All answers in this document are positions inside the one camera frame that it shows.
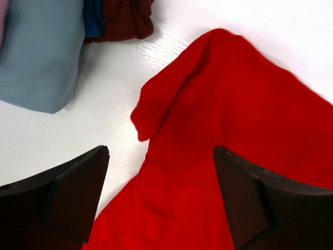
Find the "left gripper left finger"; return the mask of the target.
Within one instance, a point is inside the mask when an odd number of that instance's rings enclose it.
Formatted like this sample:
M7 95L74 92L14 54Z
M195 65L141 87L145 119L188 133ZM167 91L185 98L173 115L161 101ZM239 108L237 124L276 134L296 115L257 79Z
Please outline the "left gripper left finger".
M1 186L1 249L82 249L92 231L109 157L101 145Z

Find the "red t shirt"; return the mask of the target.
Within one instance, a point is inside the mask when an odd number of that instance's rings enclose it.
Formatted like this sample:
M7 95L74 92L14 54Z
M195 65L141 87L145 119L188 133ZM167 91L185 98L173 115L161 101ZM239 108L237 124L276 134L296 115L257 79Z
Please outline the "red t shirt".
M131 120L149 141L145 161L95 220L85 249L232 249L218 145L332 188L332 105L224 29L150 79Z

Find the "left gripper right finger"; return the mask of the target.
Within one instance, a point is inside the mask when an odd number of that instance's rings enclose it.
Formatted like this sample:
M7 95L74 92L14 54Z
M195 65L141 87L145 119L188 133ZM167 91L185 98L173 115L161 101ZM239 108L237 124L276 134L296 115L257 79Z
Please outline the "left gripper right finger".
M223 146L213 156L235 249L332 249L332 190L283 177Z

